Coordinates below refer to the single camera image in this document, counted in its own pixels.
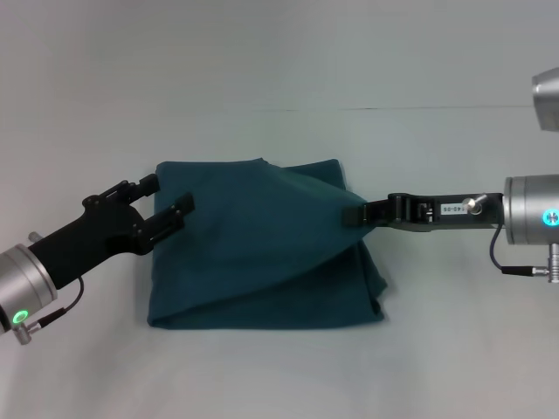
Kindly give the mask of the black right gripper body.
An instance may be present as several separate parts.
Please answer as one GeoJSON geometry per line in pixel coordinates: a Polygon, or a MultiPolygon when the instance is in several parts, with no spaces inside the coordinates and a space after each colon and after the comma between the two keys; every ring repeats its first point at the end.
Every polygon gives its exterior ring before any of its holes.
{"type": "Polygon", "coordinates": [[[467,198],[482,195],[415,196],[390,194],[394,200],[395,223],[413,223],[413,232],[435,230],[484,230],[496,227],[503,220],[502,193],[486,193],[478,214],[468,212],[463,205],[467,198]]]}

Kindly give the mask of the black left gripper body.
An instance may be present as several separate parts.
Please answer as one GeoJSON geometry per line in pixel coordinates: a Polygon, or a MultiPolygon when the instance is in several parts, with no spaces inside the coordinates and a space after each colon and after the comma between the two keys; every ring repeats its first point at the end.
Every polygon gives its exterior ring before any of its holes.
{"type": "Polygon", "coordinates": [[[131,205],[149,195],[90,196],[78,219],[30,245],[55,288],[64,288],[115,255],[149,254],[154,245],[144,236],[145,220],[131,205]]]}

